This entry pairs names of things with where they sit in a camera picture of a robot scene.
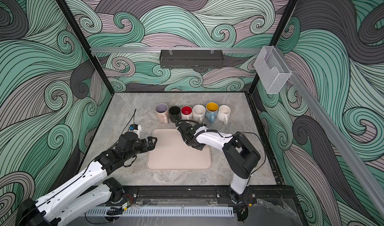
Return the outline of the cream speckled mug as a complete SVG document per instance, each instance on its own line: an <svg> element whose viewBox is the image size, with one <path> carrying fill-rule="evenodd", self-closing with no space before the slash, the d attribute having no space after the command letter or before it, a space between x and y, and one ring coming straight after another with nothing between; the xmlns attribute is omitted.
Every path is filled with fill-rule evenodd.
<svg viewBox="0 0 384 226"><path fill-rule="evenodd" d="M193 119L198 123L203 123L206 114L206 108L203 105L195 105L193 107Z"/></svg>

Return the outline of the black mug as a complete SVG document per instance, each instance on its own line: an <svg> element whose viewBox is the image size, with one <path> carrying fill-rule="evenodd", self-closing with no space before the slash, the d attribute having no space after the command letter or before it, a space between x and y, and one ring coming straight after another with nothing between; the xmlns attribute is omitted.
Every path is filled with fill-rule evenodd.
<svg viewBox="0 0 384 226"><path fill-rule="evenodd" d="M178 106L172 106L169 108L170 120L172 123L176 123L181 120L181 109Z"/></svg>

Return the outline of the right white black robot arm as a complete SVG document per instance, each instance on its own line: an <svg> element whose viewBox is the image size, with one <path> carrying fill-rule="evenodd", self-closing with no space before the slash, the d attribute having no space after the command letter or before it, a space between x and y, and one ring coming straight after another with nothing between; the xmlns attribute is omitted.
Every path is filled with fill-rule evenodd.
<svg viewBox="0 0 384 226"><path fill-rule="evenodd" d="M230 198L235 204L241 203L251 173L261 159L261 155L245 134L225 134L193 120L180 120L175 126L186 145L197 150L203 150L208 145L224 154L234 173L230 184Z"/></svg>

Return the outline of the blue butterfly mug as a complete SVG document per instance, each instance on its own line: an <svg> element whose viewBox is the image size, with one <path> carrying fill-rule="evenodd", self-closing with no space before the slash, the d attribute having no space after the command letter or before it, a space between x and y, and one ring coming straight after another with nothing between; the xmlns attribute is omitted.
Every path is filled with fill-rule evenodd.
<svg viewBox="0 0 384 226"><path fill-rule="evenodd" d="M210 102L206 105L206 119L210 123L214 123L217 114L218 114L219 106L214 103Z"/></svg>

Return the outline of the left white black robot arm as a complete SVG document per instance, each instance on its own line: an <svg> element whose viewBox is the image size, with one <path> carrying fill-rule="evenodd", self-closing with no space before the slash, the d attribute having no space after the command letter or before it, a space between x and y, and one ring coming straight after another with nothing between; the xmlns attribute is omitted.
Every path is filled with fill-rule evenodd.
<svg viewBox="0 0 384 226"><path fill-rule="evenodd" d="M75 219L93 207L111 202L118 204L125 195L123 186L110 175L124 167L129 159L155 149L158 139L140 139L132 131L95 157L89 165L52 192L24 200L18 208L17 226L58 226Z"/></svg>

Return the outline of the cream white mug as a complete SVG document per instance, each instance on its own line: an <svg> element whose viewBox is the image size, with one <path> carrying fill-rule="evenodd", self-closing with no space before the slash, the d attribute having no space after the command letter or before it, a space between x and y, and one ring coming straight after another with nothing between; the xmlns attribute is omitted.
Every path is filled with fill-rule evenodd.
<svg viewBox="0 0 384 226"><path fill-rule="evenodd" d="M182 120L192 120L193 119L193 109L190 106L183 106L181 108L181 118Z"/></svg>

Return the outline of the pink iridescent mug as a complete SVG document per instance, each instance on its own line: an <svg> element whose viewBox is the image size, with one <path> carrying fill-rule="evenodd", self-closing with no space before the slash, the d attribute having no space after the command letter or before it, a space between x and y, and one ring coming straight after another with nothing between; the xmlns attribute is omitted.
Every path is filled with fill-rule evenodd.
<svg viewBox="0 0 384 226"><path fill-rule="evenodd" d="M155 107L158 121L160 123L168 124L169 122L169 108L166 104L160 103Z"/></svg>

